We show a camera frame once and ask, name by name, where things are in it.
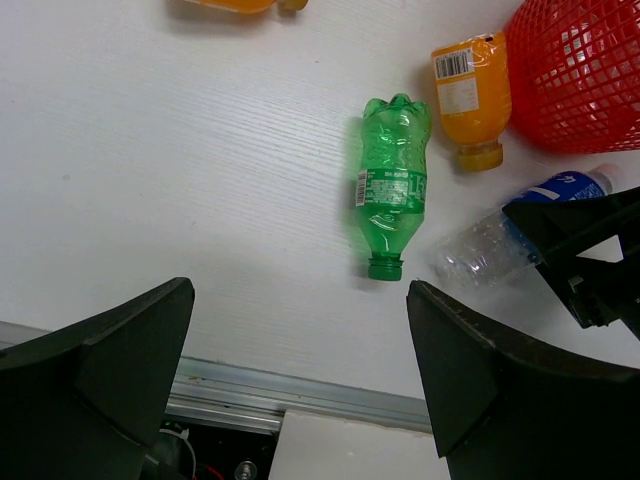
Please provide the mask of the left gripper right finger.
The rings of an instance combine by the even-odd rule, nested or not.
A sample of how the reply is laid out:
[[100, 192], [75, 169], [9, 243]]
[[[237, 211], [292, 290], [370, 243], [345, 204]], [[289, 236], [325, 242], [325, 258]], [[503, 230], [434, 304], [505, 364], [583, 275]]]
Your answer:
[[407, 295], [436, 450], [454, 479], [635, 479], [639, 372], [482, 315], [424, 281]]

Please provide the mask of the clear bottle blue label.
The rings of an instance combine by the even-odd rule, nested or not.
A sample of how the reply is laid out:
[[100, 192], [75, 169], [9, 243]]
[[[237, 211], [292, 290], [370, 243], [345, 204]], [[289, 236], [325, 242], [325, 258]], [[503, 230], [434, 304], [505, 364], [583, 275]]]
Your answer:
[[[514, 202], [560, 203], [601, 198], [622, 183], [619, 166], [601, 164], [586, 172], [564, 171], [523, 190]], [[447, 287], [484, 289], [510, 280], [539, 263], [533, 243], [500, 210], [451, 235], [427, 254], [427, 265]]]

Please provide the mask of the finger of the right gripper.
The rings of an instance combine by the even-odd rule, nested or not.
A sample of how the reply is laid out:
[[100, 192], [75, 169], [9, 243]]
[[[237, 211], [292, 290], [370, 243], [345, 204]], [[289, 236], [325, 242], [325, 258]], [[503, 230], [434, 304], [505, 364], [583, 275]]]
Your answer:
[[[620, 320], [639, 335], [639, 189], [566, 202], [513, 201], [502, 208], [533, 245], [537, 270], [584, 329]], [[585, 258], [613, 237], [622, 258]]]

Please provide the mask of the orange juice bottle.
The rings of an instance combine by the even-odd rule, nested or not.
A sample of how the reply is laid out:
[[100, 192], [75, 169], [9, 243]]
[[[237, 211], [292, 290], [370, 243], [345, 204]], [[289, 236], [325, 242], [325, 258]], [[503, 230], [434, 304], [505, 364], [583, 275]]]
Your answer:
[[471, 37], [431, 54], [440, 120], [464, 172], [503, 163], [500, 136], [512, 112], [506, 36]]

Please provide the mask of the green plastic bottle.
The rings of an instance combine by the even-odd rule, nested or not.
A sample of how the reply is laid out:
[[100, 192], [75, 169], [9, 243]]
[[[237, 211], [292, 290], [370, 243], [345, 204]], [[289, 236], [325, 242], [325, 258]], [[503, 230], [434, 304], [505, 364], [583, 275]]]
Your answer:
[[364, 108], [355, 210], [373, 280], [402, 278], [402, 253], [424, 221], [431, 125], [429, 106], [406, 94]]

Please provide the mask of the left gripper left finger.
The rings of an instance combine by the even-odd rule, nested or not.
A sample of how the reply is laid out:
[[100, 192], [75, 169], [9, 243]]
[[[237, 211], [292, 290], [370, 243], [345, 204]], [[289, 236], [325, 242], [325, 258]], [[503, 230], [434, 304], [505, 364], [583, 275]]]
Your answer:
[[136, 479], [159, 435], [194, 307], [177, 277], [1, 352], [4, 479]]

